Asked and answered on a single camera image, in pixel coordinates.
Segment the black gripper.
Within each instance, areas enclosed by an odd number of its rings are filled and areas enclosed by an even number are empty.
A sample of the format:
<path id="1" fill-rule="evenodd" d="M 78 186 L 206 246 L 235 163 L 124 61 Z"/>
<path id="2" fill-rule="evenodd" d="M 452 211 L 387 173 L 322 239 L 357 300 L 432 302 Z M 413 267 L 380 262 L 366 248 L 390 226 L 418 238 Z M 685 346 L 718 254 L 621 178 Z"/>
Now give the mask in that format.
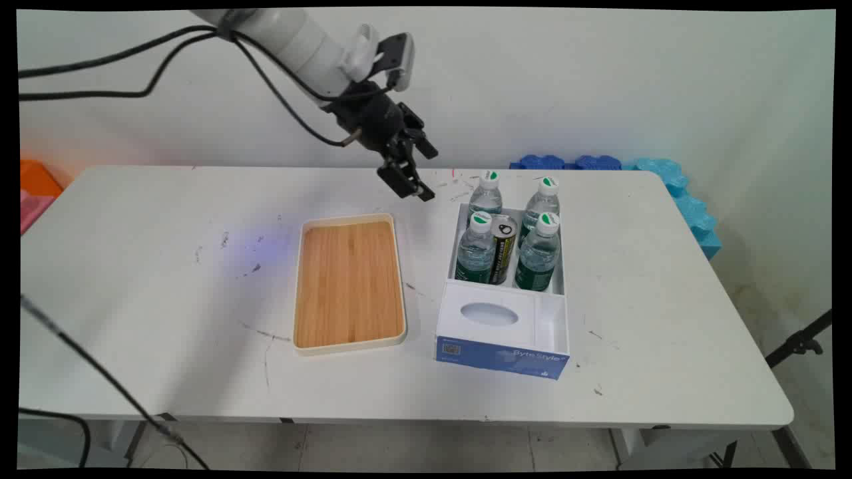
<path id="1" fill-rule="evenodd" d="M 337 100 L 328 101 L 325 112 L 347 133 L 341 148 L 358 142 L 377 152 L 383 158 L 377 175 L 393 193 L 401 199 L 417 197 L 428 202 L 435 193 L 420 179 L 413 150 L 427 160 L 436 158 L 439 150 L 426 136 L 423 119 L 404 102 L 397 105 L 387 95 L 396 85 L 396 80 L 387 81 L 383 88 L 371 80 L 353 82 Z"/>

